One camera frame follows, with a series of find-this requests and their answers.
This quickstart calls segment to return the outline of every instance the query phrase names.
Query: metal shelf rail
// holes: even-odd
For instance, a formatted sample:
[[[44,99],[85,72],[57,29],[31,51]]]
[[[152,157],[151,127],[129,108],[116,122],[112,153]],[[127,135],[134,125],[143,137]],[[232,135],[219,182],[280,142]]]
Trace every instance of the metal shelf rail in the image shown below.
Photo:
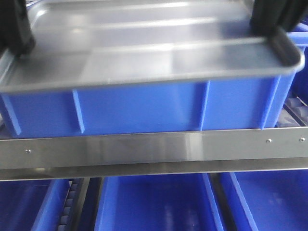
[[[0,140],[0,180],[308,168],[308,128]]]

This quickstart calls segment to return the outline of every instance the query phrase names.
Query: shelf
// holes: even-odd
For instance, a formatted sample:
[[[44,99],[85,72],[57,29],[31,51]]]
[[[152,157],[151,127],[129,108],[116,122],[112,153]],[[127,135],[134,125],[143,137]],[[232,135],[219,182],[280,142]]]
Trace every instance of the shelf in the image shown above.
[[[308,127],[0,140],[0,180],[308,168]]]

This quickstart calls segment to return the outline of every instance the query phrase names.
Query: plastic bin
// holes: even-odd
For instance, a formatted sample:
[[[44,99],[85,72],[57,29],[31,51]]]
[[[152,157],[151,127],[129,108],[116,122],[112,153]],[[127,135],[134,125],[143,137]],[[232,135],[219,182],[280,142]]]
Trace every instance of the plastic bin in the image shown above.
[[[308,230],[308,171],[223,173],[238,231]]]
[[[56,230],[68,189],[68,180],[1,182],[0,230]]]
[[[289,33],[290,38],[293,39],[305,54],[305,67],[303,70],[295,75],[294,81],[291,86],[292,92],[301,98],[304,102],[308,103],[308,19],[305,18],[300,23],[293,33]]]
[[[254,39],[250,34],[250,15],[242,1],[167,1],[165,4],[146,7],[142,6],[144,1],[136,1],[133,7],[112,7],[108,11],[103,9],[103,5],[111,2],[94,2],[87,4],[78,1],[71,4],[64,0],[56,1],[55,4],[48,1],[44,5],[41,1],[41,5],[38,3],[37,8],[33,6],[33,11],[29,11],[29,17],[33,19],[37,46],[30,56],[21,57],[18,63],[15,63],[17,69],[13,70],[13,64],[7,72],[4,70],[7,78],[3,79],[3,84],[14,85],[18,79],[17,82],[21,81],[20,85],[17,84],[20,90],[23,86],[24,90],[29,90],[27,86],[33,81],[36,87],[40,85],[34,89],[44,89],[46,82],[51,80],[51,85],[74,87],[65,91],[1,94],[0,112],[14,137],[275,126],[294,74],[282,78],[256,76],[262,73],[255,72],[256,68],[260,70],[260,66],[267,71],[273,70],[273,67],[283,70],[287,66],[278,65],[280,61],[277,58],[285,57],[276,57],[275,49],[269,49],[267,42]],[[212,24],[202,22],[202,18],[215,20]],[[199,42],[211,44],[212,41],[223,41],[222,44],[245,41],[244,44],[249,45],[239,49],[237,45],[220,47],[213,43],[213,46],[206,45],[209,49],[206,48],[204,52],[197,52],[203,50],[203,45],[199,47]],[[165,49],[174,50],[173,45],[178,44],[192,44],[198,48],[188,49],[187,53],[165,53]],[[108,53],[107,56],[103,54],[115,48],[125,52],[128,49],[128,53],[119,56],[117,53]],[[146,52],[145,56],[139,55],[138,49],[150,51],[153,48],[162,49],[163,52]],[[144,58],[148,60],[147,64],[141,62]],[[95,62],[99,59],[108,62]],[[106,79],[109,84],[114,84],[117,79],[119,83],[133,83],[132,79],[148,78],[148,73],[149,76],[156,76],[158,81],[162,81],[158,76],[167,73],[170,75],[168,80],[172,81],[172,75],[198,76],[197,73],[205,71],[209,76],[210,73],[213,73],[213,76],[224,76],[227,75],[227,70],[236,77],[245,77],[243,73],[251,70],[254,78],[144,83],[119,87],[113,85],[95,89],[75,89],[78,85],[68,84],[81,81],[85,84],[81,86],[88,86],[89,83],[93,86],[100,78]],[[93,73],[94,79],[87,83],[86,80],[91,78]]]
[[[293,76],[2,94],[0,112],[16,138],[267,128]]]
[[[223,231],[207,174],[109,177],[95,231]]]

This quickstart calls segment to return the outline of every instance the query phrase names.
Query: aluminum tray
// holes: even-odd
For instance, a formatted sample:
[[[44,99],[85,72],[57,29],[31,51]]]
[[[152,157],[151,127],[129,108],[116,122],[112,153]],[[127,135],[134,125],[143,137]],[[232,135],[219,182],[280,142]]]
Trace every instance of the aluminum tray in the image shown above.
[[[29,18],[37,45],[28,56],[2,56],[0,91],[270,77],[304,65],[283,31],[252,34],[249,2],[150,2],[34,4]]]

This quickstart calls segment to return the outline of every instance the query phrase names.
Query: blue storage bin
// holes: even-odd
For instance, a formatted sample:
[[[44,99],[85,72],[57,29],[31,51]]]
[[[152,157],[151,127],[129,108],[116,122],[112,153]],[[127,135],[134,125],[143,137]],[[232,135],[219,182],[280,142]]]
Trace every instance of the blue storage bin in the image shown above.
[[[68,189],[68,180],[1,182],[0,230],[56,230]]]
[[[1,94],[13,137],[267,128],[294,75]]]
[[[289,33],[289,37],[300,47],[306,58],[305,67],[295,75],[291,90],[296,96],[308,103],[308,50],[306,50],[308,46],[307,18],[297,26],[294,32]]]
[[[308,230],[308,171],[221,174],[238,231]]]
[[[207,174],[108,177],[95,231],[224,231]]]

